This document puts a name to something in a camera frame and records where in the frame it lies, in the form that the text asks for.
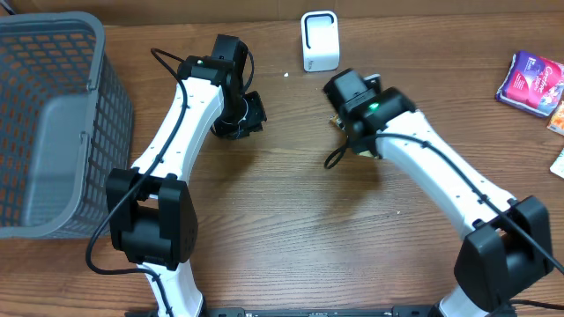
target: black cable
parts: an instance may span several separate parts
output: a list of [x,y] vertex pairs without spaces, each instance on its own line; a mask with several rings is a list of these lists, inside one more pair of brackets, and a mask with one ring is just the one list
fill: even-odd
[[556,304],[547,304],[541,303],[534,300],[527,300],[527,299],[512,299],[509,301],[510,305],[527,305],[527,306],[535,306],[541,307],[545,309],[552,309],[552,310],[561,310],[564,311],[564,305],[556,305]]
[[[487,195],[482,193],[482,191],[479,190],[478,187],[476,187],[476,185],[474,185],[470,181],[470,179],[464,174],[464,172],[461,171],[460,168],[452,160],[450,160],[450,158],[448,156],[446,156],[441,150],[434,147],[428,141],[423,141],[421,139],[418,139],[417,137],[406,136],[406,135],[397,134],[397,133],[379,133],[379,134],[376,134],[375,136],[368,136],[368,137],[362,138],[361,140],[355,142],[355,144],[366,144],[367,142],[374,142],[375,139],[380,138],[380,137],[395,137],[395,138],[399,138],[399,139],[412,141],[412,142],[415,142],[417,144],[421,144],[422,147],[428,148],[429,150],[433,151],[441,159],[443,159],[447,163],[447,165],[449,165],[450,168],[452,168],[458,174],[458,176],[460,176],[460,178],[466,183],[466,185],[468,185],[468,187],[470,187],[472,189],[472,191],[478,196],[478,198],[482,202],[484,202],[491,210],[493,210],[493,212],[495,212],[498,216],[500,216],[500,218],[503,220],[503,222],[506,225],[510,226],[513,230],[515,230],[521,236],[521,238],[525,239],[531,246],[536,248],[548,261],[550,261],[550,263],[552,263],[554,265],[554,267],[560,273],[562,273],[564,275],[564,267],[562,266],[562,264],[560,264],[560,262],[558,262],[558,260],[556,260],[552,255],[550,255],[548,252],[546,252],[546,250],[543,247],[541,247],[527,232],[525,232],[525,230],[523,230],[519,225],[517,225],[513,220],[511,220],[511,218],[509,218],[503,211],[501,211],[499,208],[497,208],[489,200]],[[345,143],[345,145],[336,149],[334,152],[331,153],[331,155],[327,158],[327,160],[325,160],[325,168],[330,169],[333,166],[335,166],[338,163],[338,161],[343,157],[343,155],[345,155],[345,151],[346,151],[347,147],[351,147],[351,143],[348,141],[348,139],[347,139],[347,142]],[[333,162],[333,164],[331,164],[330,166],[327,166],[329,164],[330,160],[339,153],[340,153],[340,155],[336,158],[336,162]]]
[[157,156],[155,156],[155,160],[152,162],[151,166],[149,166],[149,168],[143,174],[143,176],[141,176],[141,178],[135,183],[135,185],[133,185],[131,187],[131,189],[122,197],[122,199],[108,213],[106,218],[104,218],[104,220],[98,225],[98,227],[94,231],[94,234],[92,235],[92,237],[90,238],[90,241],[88,242],[88,247],[86,248],[85,258],[86,258],[86,264],[88,265],[88,268],[90,268],[93,272],[98,273],[98,274],[121,275],[121,274],[131,274],[131,273],[143,273],[143,274],[150,275],[152,277],[152,280],[154,282],[156,282],[157,285],[159,286],[160,296],[162,297],[162,302],[165,305],[165,309],[167,311],[167,314],[170,317],[174,317],[172,307],[168,303],[167,294],[165,293],[165,288],[162,284],[162,281],[160,280],[160,276],[155,271],[153,271],[152,269],[140,269],[140,268],[135,268],[135,269],[100,269],[96,265],[94,265],[94,263],[92,262],[92,251],[93,251],[93,248],[94,248],[94,244],[96,243],[96,240],[100,237],[100,235],[104,231],[104,228],[108,225],[109,220],[115,215],[115,213],[119,210],[119,208],[125,202],[127,202],[128,200],[135,199],[135,196],[137,195],[137,192],[141,188],[141,185],[143,184],[143,182],[151,175],[151,173],[155,170],[155,168],[157,168],[157,165],[162,162],[162,158],[165,156],[165,153],[167,152],[168,146],[170,146],[170,144],[173,142],[174,136],[176,135],[176,133],[178,132],[178,129],[180,128],[180,126],[182,124],[182,120],[184,118],[184,115],[186,114],[186,109],[189,108],[188,107],[188,94],[186,93],[186,87],[184,87],[182,80],[178,77],[176,72],[170,66],[168,66],[168,64],[165,63],[165,61],[163,61],[162,58],[160,58],[160,56],[158,56],[158,54],[162,54],[162,55],[168,56],[170,58],[174,58],[175,60],[181,61],[181,62],[183,62],[183,60],[178,56],[172,55],[172,54],[165,52],[165,51],[162,51],[158,48],[151,48],[151,54],[157,59],[157,61],[159,61],[159,63],[161,65],[163,65],[168,70],[168,72],[170,72],[170,74],[174,77],[174,79],[176,79],[176,81],[180,85],[180,88],[182,90],[182,97],[183,97],[182,110],[180,112],[180,115],[178,116],[178,120],[176,121],[176,124],[173,127],[172,132],[170,133],[170,136],[168,136],[168,139],[166,140],[166,142],[162,146],[162,149],[160,149],[159,154],[157,154]]
[[250,49],[247,48],[247,52],[249,53],[249,58],[250,58],[250,75],[249,75],[249,80],[247,80],[247,83],[243,86],[243,89],[241,91],[241,93],[245,93],[247,92],[248,88],[250,87],[250,84],[253,82],[253,75],[255,75],[255,59],[253,58],[253,54],[250,52]]

